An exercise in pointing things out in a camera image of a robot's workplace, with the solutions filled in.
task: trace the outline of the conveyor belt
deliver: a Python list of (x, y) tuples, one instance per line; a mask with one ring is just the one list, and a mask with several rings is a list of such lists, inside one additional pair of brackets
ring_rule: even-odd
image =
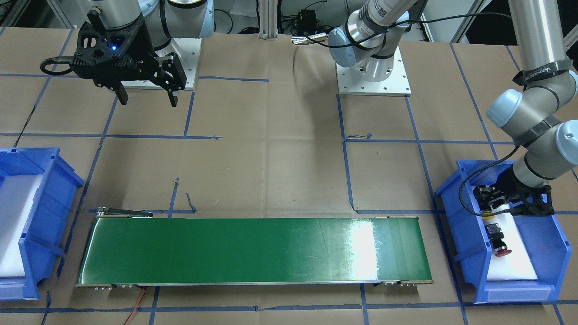
[(95, 219), (78, 286), (431, 283), (417, 218)]

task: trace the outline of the blue box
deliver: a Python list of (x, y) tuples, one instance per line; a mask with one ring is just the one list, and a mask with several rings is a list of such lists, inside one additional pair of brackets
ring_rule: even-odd
[[(451, 234), (466, 282), (476, 289), (474, 303), (555, 301), (560, 295), (562, 281), (572, 248), (555, 215), (547, 217), (519, 216), (514, 221), (526, 246), (538, 276), (537, 280), (488, 281), (490, 258), (493, 254), (481, 217), (469, 213), (460, 204), (458, 191), (469, 174), (492, 161), (458, 160), (458, 170), (441, 185), (436, 193), (442, 196)], [(468, 185), (492, 185), (498, 175), (512, 165), (505, 161), (472, 178)], [(464, 202), (480, 212), (471, 186), (464, 188)]]
[[(84, 182), (59, 152), (59, 148), (0, 148), (0, 193), (4, 196), (0, 197), (0, 209), (4, 209), (0, 213), (4, 218), (0, 220), (4, 227), (0, 260), (10, 258), (0, 276), (0, 300), (40, 299), (37, 284), (50, 277), (56, 257), (63, 253), (60, 242), (66, 221), (76, 190)], [(27, 195), (12, 191), (21, 179), (33, 184)], [(27, 196), (22, 200), (25, 203), (13, 203), (21, 196)], [(15, 238), (17, 246), (10, 238)], [(11, 263), (19, 261), (18, 254), (22, 264)]]

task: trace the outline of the cable connector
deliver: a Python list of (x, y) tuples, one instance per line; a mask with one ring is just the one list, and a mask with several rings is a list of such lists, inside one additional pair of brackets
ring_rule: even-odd
[(305, 36), (293, 36), (291, 38), (291, 43), (293, 43), (294, 45), (307, 45), (307, 44), (314, 43), (311, 40), (323, 42), (324, 40), (327, 40), (327, 34), (326, 33), (319, 33), (319, 34), (311, 35), (308, 38)]

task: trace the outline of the cardboard surface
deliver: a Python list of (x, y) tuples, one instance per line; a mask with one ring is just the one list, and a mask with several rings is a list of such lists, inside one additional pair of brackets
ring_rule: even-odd
[[(72, 32), (66, 46), (67, 30), (7, 28), (0, 35), (0, 145), (14, 144), (14, 134), (21, 131), (38, 100), (20, 145), (60, 147), (63, 158), (89, 180), (84, 196), (85, 188), (79, 189), (69, 216), (62, 241), (62, 247), (68, 248), (64, 262), (61, 267), (57, 263), (53, 276), (40, 284), (41, 300), (0, 302), (0, 323), (41, 323), (47, 292), (50, 308), (70, 308), (71, 312), (49, 309), (46, 324), (122, 323), (128, 317), (126, 309), (134, 306), (138, 289), (74, 287), (94, 218), (91, 210), (98, 205), (163, 212), (155, 217), (360, 216), (350, 206), (350, 193), (356, 209), (393, 210), (401, 215), (419, 212), (434, 280), (421, 287), (365, 286), (368, 323), (464, 323), (457, 293), (464, 302), (471, 301), (473, 287), (463, 282), (459, 265), (448, 265), (446, 243), (451, 260), (451, 236), (447, 229), (438, 231), (444, 227), (445, 216), (440, 216), (438, 224), (432, 214), (429, 184), (437, 188), (453, 173), (457, 159), (493, 159), (483, 126), (492, 141), (511, 141), (485, 117), (494, 97), (514, 86), (511, 78), (517, 69), (507, 48), (454, 45), (454, 57), (447, 43), (402, 42), (413, 90), (407, 99), (409, 108), (404, 98), (339, 97), (344, 136), (371, 133), (374, 141), (383, 141), (348, 139), (346, 169), (335, 63), (327, 49), (293, 46), (288, 36), (259, 40), (256, 35), (215, 34), (203, 40), (199, 76), (241, 80), (197, 80), (192, 107), (191, 92), (181, 92), (179, 106), (171, 108), (164, 91), (131, 90), (129, 105), (116, 105), (107, 124), (114, 102), (110, 91), (96, 88), (90, 80), (51, 77), (42, 92), (49, 78), (26, 76), (41, 74), (40, 62), (57, 56), (63, 46), (64, 55), (71, 55), (76, 33)], [(519, 64), (517, 48), (509, 49)], [(578, 101), (557, 116), (578, 118)], [(499, 157), (512, 149), (511, 145), (494, 147)], [(553, 181), (552, 187), (555, 209), (575, 212), (559, 216), (570, 244), (575, 245), (578, 180), (567, 173)], [(197, 209), (195, 214), (186, 193)], [(443, 209), (440, 202), (436, 205)], [(387, 215), (369, 213), (361, 216)], [(577, 276), (573, 256), (560, 296), (564, 303), (578, 300)], [(139, 312), (133, 322), (150, 324), (156, 301), (155, 324), (194, 320), (207, 324), (361, 324), (361, 293), (359, 286), (163, 288), (156, 300), (154, 290), (149, 291), (142, 307), (150, 309)], [(214, 308), (239, 306), (273, 309)], [(161, 311), (173, 307), (212, 309)], [(565, 323), (572, 323), (575, 306), (558, 307)], [(5, 313), (7, 308), (40, 309)], [(467, 307), (466, 317), (469, 324), (487, 324), (488, 320), (558, 323), (552, 306)]]

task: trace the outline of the white mounting plate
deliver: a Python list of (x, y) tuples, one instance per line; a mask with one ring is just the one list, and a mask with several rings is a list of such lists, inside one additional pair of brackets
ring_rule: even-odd
[(395, 49), (394, 67), (391, 75), (382, 82), (364, 80), (362, 72), (357, 68), (337, 66), (337, 84), (339, 93), (343, 95), (375, 95), (375, 96), (404, 96), (411, 95), (412, 88), (403, 65), (399, 47)]
[[(174, 38), (174, 42), (180, 48), (178, 53), (184, 73), (187, 75), (187, 84), (185, 90), (193, 90), (197, 81), (197, 69), (201, 57), (201, 39), (200, 38)], [(162, 89), (147, 80), (123, 81), (123, 86), (127, 89)]]

